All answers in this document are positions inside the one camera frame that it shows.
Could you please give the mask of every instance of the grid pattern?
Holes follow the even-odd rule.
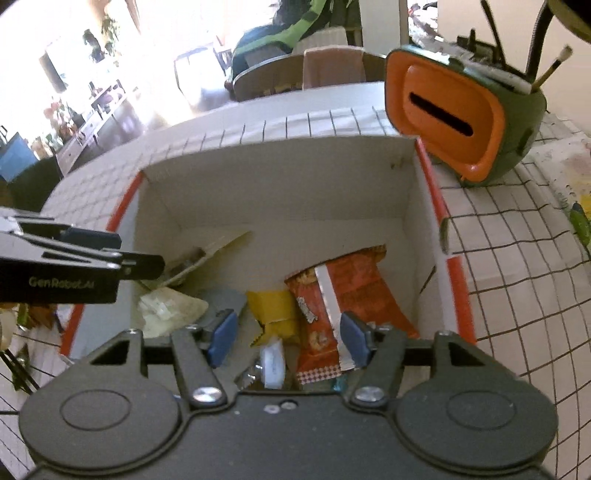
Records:
[[[536,144],[573,133],[571,122],[547,115]],[[137,171],[149,164],[210,148],[325,135],[397,132],[383,109],[368,106],[196,132],[158,148],[135,141],[67,176],[43,213],[104,229]],[[495,184],[469,190],[460,188],[445,165],[434,164],[452,216],[450,246],[464,260],[478,345],[557,404],[560,431],[545,464],[561,478],[582,480],[591,475],[591,266],[534,163],[525,161]],[[65,326],[67,312],[63,318]],[[32,375],[43,385],[65,369],[59,334],[39,329],[25,337],[11,350],[29,344]],[[3,368],[0,409],[18,410],[26,395],[14,392]],[[0,416],[0,441],[0,460],[17,478],[23,476],[33,463],[16,417]]]
[[[478,346],[556,404],[544,464],[558,478],[591,475],[591,270],[585,249],[526,158],[495,184],[461,188],[437,164],[450,209],[450,251],[466,272]]]

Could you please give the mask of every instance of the paintbrush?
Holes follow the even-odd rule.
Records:
[[[558,69],[558,67],[560,67],[563,62],[567,61],[572,55],[573,49],[568,45],[565,45],[560,52],[560,55],[558,55],[558,58],[554,60],[554,63],[550,66],[550,68],[546,70],[546,72],[531,85],[531,91],[538,91],[544,82],[550,78],[550,75],[552,75]]]

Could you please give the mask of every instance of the screw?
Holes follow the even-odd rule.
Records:
[[[293,400],[285,400],[284,402],[281,402],[281,408],[283,408],[283,410],[295,410],[297,408],[297,403]]]
[[[263,408],[263,410],[267,413],[270,413],[271,415],[274,415],[281,411],[281,407],[279,405],[265,405],[265,408]]]
[[[366,403],[375,403],[382,400],[386,394],[379,387],[361,387],[355,390],[355,398]]]
[[[222,391],[217,387],[199,387],[193,392],[193,400],[199,403],[215,403],[222,398]]]

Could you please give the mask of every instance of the trash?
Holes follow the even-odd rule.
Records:
[[[234,240],[237,240],[246,233],[248,233],[247,230],[232,230],[220,233],[220,236],[217,236],[214,240],[207,240],[206,245],[193,247],[174,260],[168,261],[164,273],[156,280],[142,280],[141,282],[151,290],[168,286],[178,287],[183,284],[187,275],[192,271],[203,265],[219,250],[228,246]]]
[[[297,368],[301,384],[336,378],[355,367],[340,338],[340,316],[346,310],[366,323],[391,323],[418,338],[379,273],[377,263],[385,255],[385,245],[364,248],[286,279],[306,318]]]
[[[285,357],[280,338],[273,338],[261,347],[262,384],[265,388],[279,390],[285,382]]]
[[[145,320],[144,338],[154,338],[196,323],[207,302],[164,287],[142,296],[138,309]]]
[[[246,298],[263,330],[252,345],[265,345],[274,336],[289,343],[300,343],[298,318],[301,314],[289,291],[247,291]]]

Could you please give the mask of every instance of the cardboard box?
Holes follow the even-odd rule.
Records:
[[[271,141],[170,158],[140,172],[110,226],[123,249],[165,260],[227,231],[249,233],[191,274],[181,289],[285,289],[290,273],[386,244],[379,270],[422,337],[475,341],[459,257],[446,254],[447,209],[420,141],[324,137]],[[141,328],[135,282],[114,305],[77,307],[61,352],[80,358]]]

